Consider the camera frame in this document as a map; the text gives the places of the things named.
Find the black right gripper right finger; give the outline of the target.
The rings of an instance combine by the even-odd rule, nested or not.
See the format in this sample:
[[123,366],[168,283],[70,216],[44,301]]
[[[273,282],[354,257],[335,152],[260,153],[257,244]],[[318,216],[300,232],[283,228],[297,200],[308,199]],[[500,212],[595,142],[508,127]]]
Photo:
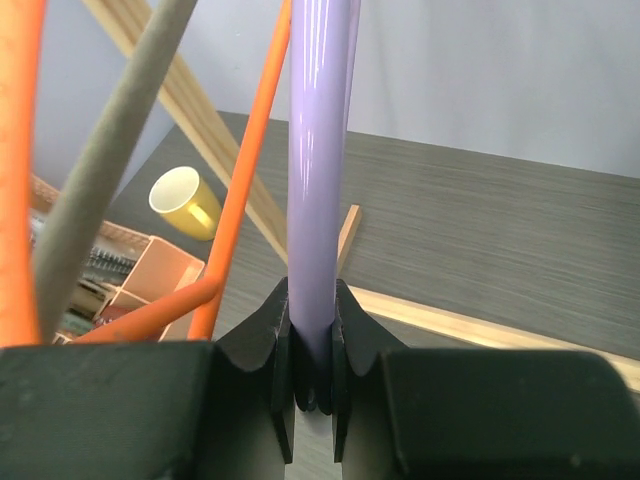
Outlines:
[[346,479],[635,479],[639,413],[602,356],[410,348],[336,285],[334,458]]

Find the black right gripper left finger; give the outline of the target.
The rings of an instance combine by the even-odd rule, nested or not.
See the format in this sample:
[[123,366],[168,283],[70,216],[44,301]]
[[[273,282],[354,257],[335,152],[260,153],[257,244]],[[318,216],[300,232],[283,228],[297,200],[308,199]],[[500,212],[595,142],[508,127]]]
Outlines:
[[5,479],[280,479],[293,457],[287,285],[216,342],[6,348]]

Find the clear acrylic hanger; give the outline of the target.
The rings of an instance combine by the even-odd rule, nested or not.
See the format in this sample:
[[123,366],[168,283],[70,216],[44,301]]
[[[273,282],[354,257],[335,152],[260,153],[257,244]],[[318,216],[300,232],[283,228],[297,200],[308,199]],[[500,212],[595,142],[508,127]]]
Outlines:
[[33,267],[44,343],[54,338],[195,6],[159,3],[38,236]]

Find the purple plastic hanger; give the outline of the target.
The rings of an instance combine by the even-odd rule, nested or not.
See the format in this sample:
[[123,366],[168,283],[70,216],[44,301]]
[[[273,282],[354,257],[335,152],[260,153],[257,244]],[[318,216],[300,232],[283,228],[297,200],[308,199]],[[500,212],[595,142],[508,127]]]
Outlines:
[[288,308],[299,337],[301,410],[331,411],[340,199],[361,4],[295,1],[291,9]]

